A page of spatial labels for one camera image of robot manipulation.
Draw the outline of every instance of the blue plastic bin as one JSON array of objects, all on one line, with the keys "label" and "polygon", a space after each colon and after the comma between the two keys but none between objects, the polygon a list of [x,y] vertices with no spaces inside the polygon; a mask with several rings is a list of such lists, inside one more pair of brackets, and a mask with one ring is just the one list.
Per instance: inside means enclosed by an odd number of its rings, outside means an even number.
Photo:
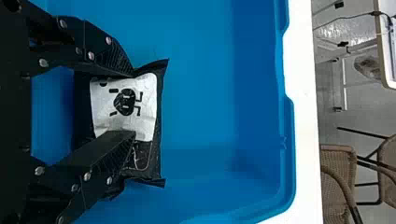
[{"label": "blue plastic bin", "polygon": [[[284,90],[287,0],[35,0],[114,35],[135,67],[169,58],[163,92],[165,189],[129,183],[77,223],[259,222],[295,192],[292,103]],[[33,153],[71,150],[73,72],[33,84]]]}]

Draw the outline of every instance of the metal frame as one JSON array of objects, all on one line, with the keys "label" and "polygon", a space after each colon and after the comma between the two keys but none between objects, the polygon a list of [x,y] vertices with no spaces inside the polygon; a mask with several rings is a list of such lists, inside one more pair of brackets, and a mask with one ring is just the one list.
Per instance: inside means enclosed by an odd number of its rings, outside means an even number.
[{"label": "metal frame", "polygon": [[376,80],[366,80],[366,81],[360,81],[360,82],[347,83],[347,73],[346,73],[346,63],[345,63],[346,58],[365,54],[365,53],[369,52],[370,50],[372,50],[373,48],[375,48],[377,46],[376,41],[377,41],[376,39],[373,39],[373,40],[369,40],[367,42],[364,42],[364,43],[361,43],[359,45],[355,45],[352,47],[346,46],[346,47],[342,47],[340,49],[326,51],[325,54],[319,55],[316,58],[316,63],[332,62],[332,63],[339,64],[340,70],[341,70],[340,93],[341,93],[341,100],[342,100],[341,104],[342,104],[343,111],[348,110],[348,106],[347,106],[347,89],[348,88],[379,83]]},{"label": "metal frame", "polygon": [[[364,132],[364,131],[353,130],[353,129],[343,128],[343,127],[337,127],[337,130],[341,130],[341,131],[349,132],[349,133],[362,134],[362,135],[365,135],[365,136],[378,138],[378,139],[382,139],[382,140],[389,139],[389,136],[384,136],[384,135],[380,135],[380,134],[376,134],[376,133],[367,133],[367,132]],[[375,154],[378,153],[379,149],[380,149],[380,147],[375,149],[373,152],[371,152],[366,157],[358,156],[358,165],[362,166],[362,167],[365,167],[365,168],[368,168],[370,170],[376,171],[376,172],[380,173],[381,175],[386,175],[396,185],[396,180],[394,178],[392,178],[392,176],[390,176],[388,173],[386,173],[383,170],[378,168],[378,167],[385,168],[387,170],[396,172],[396,167],[393,167],[391,165],[385,164],[385,163],[380,162],[380,161],[374,161],[374,160],[371,159]],[[365,205],[380,205],[383,202],[383,200],[381,198],[381,193],[380,193],[381,185],[379,183],[379,180],[378,180],[378,182],[359,183],[359,184],[355,185],[355,187],[358,187],[358,188],[373,187],[373,186],[377,186],[378,187],[378,199],[375,202],[360,202],[360,203],[357,203],[357,205],[362,205],[362,206],[365,206]]]},{"label": "metal frame", "polygon": [[314,11],[314,12],[312,12],[312,16],[314,17],[314,16],[318,15],[319,13],[321,13],[321,12],[331,8],[331,7],[335,7],[335,9],[337,9],[337,8],[340,8],[340,7],[343,7],[343,6],[344,6],[344,1],[343,0],[336,0],[333,3],[330,3],[330,4],[326,5],[326,6],[320,8],[320,9]]}]

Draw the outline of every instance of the chair leg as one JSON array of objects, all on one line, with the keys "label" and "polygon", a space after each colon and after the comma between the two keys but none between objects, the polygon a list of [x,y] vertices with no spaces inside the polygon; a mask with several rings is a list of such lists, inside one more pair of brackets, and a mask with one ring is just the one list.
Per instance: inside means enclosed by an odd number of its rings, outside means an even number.
[{"label": "chair leg", "polygon": [[359,188],[359,187],[369,187],[369,186],[378,186],[378,185],[379,185],[378,182],[370,182],[370,183],[356,184],[355,187]]},{"label": "chair leg", "polygon": [[380,138],[380,139],[388,139],[389,138],[388,136],[384,136],[384,135],[380,135],[380,134],[376,134],[376,133],[367,133],[367,132],[343,128],[343,127],[337,127],[337,129],[341,130],[341,131],[349,132],[349,133],[358,133],[358,134],[362,134],[362,135],[366,135],[366,136],[370,136],[370,137],[374,137],[374,138]]},{"label": "chair leg", "polygon": [[370,159],[372,158],[377,152],[378,152],[379,148],[377,148],[376,150],[374,150],[372,153],[370,153],[369,155],[366,156],[366,159]]},{"label": "chair leg", "polygon": [[382,201],[378,199],[376,202],[361,202],[361,203],[356,203],[358,206],[375,206],[375,205],[380,205]]},{"label": "chair leg", "polygon": [[386,169],[391,170],[391,171],[393,171],[393,172],[396,172],[396,167],[391,166],[391,165],[388,165],[388,164],[385,164],[384,162],[373,161],[373,160],[370,160],[370,159],[367,159],[367,158],[364,158],[364,157],[361,157],[361,156],[358,156],[358,160],[360,160],[360,161],[365,161],[365,162],[368,162],[368,163],[377,165],[377,166],[379,166],[379,167],[386,168]]}]

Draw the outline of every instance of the black cable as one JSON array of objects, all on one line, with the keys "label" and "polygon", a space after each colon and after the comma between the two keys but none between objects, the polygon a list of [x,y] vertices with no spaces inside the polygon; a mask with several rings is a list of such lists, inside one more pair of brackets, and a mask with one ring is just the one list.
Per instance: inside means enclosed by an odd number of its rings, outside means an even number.
[{"label": "black cable", "polygon": [[333,22],[335,22],[335,21],[339,21],[339,20],[350,20],[350,19],[355,19],[355,18],[362,17],[362,16],[381,16],[381,15],[387,16],[387,17],[388,17],[388,20],[389,20],[389,24],[390,24],[390,25],[393,25],[392,18],[395,18],[396,15],[393,16],[393,17],[391,17],[390,15],[388,15],[388,14],[385,13],[385,12],[381,12],[381,11],[372,11],[372,12],[362,13],[362,14],[359,14],[359,15],[356,15],[356,16],[339,17],[339,18],[336,18],[336,19],[334,19],[334,20],[332,20],[332,21],[326,22],[326,23],[324,23],[324,24],[322,24],[322,25],[320,25],[320,26],[314,28],[313,31],[316,31],[316,30],[318,30],[318,29],[320,29],[320,28],[322,28],[322,27],[324,27],[324,26],[327,26],[327,25],[329,25],[329,24],[331,24],[331,23],[333,23]]}]

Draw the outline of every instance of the black fabric bag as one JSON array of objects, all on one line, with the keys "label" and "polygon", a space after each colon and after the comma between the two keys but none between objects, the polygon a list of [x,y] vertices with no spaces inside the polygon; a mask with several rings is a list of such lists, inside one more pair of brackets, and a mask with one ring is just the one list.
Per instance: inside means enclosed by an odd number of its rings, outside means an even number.
[{"label": "black fabric bag", "polygon": [[[154,185],[158,187],[164,187],[164,180],[161,177],[161,105],[162,105],[162,93],[163,93],[163,77],[166,72],[168,60],[160,60],[154,63],[149,63],[142,66],[141,68],[135,69],[130,75],[131,78],[127,79],[111,79],[111,80],[98,80],[102,87],[106,87],[108,83],[122,83],[122,82],[134,82],[134,79],[138,80],[145,77],[147,74],[150,76],[155,75],[156,77],[156,119],[155,126],[153,129],[151,141],[140,141],[137,140],[134,143],[134,152],[129,159],[129,162],[122,169],[121,174],[125,178],[135,179],[137,182],[144,184]],[[85,73],[75,73],[75,123],[74,123],[74,148],[80,148],[81,146],[89,143],[97,136],[97,129],[95,128],[94,121],[97,119],[97,111],[92,111],[92,97],[91,96],[91,82],[92,77]],[[139,94],[132,89],[110,89],[110,93],[114,95],[114,112],[109,114],[109,118],[113,115],[117,115],[123,118],[129,118],[129,116],[140,116],[139,110],[134,110],[133,107],[137,106],[137,102],[142,100],[142,96],[145,97],[143,92]]]}]

